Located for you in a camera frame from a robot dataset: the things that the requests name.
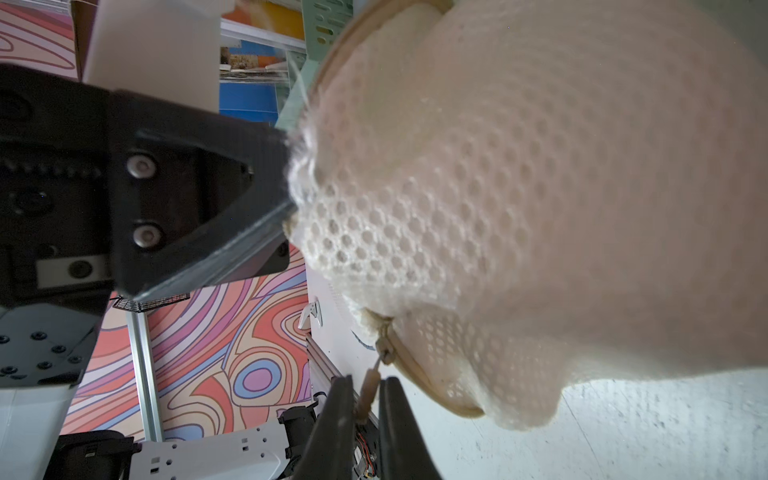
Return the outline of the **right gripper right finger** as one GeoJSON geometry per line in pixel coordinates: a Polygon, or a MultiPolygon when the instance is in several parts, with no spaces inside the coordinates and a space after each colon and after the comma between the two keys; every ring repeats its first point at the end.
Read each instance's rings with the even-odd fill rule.
{"type": "Polygon", "coordinates": [[[442,479],[397,377],[380,382],[378,418],[381,479],[442,479]]]}

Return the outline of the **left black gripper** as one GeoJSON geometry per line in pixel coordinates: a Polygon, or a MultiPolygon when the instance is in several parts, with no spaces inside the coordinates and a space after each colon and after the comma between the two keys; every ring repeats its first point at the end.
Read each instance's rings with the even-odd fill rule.
{"type": "Polygon", "coordinates": [[[270,125],[2,64],[2,312],[281,271],[288,161],[270,125]]]}

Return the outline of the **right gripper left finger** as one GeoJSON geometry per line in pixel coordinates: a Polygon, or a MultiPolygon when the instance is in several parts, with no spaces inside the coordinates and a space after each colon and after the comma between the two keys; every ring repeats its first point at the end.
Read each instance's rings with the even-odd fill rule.
{"type": "Polygon", "coordinates": [[[351,376],[332,381],[293,480],[350,480],[353,473],[355,398],[351,376]]]}

